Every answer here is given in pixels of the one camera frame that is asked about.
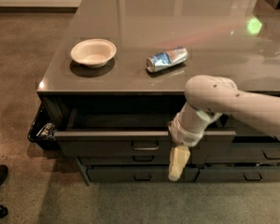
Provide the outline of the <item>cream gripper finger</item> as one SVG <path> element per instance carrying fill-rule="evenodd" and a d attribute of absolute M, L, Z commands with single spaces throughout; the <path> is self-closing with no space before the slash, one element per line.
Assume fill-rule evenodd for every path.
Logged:
<path fill-rule="evenodd" d="M 170 151 L 170 163 L 168 178 L 177 181 L 183 173 L 190 157 L 189 148 L 186 146 L 176 146 Z"/>

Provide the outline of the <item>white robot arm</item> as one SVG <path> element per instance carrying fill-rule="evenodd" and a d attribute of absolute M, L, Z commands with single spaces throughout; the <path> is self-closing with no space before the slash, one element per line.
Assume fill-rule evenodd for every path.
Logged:
<path fill-rule="evenodd" d="M 205 75 L 189 79 L 184 95 L 184 106 L 168 124 L 175 143 L 170 151 L 168 174 L 172 181 L 180 178 L 190 157 L 189 150 L 198 145 L 206 127 L 223 115 L 280 141 L 280 97 L 240 91 L 229 78 Z"/>

